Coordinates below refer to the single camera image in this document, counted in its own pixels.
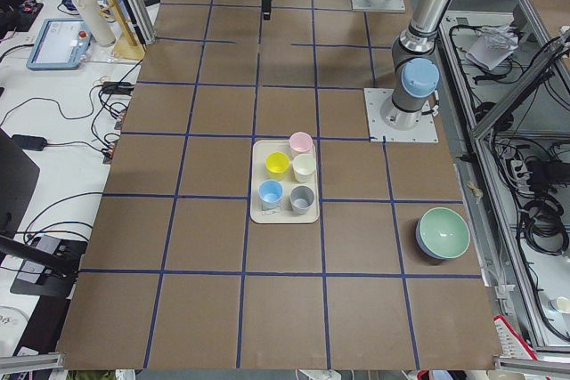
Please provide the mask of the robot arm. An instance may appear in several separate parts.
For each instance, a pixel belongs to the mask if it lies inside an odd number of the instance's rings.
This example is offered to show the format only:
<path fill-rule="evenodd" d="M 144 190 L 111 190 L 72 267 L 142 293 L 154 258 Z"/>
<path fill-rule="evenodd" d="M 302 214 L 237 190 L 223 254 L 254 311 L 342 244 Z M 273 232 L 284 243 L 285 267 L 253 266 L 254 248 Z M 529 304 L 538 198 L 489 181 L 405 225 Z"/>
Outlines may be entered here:
<path fill-rule="evenodd" d="M 412 129 L 427 98 L 436 90 L 440 73 L 429 59 L 438 26 L 451 0 L 419 0 L 408 28 L 394 41 L 392 58 L 396 85 L 380 109 L 382 121 L 402 131 Z"/>

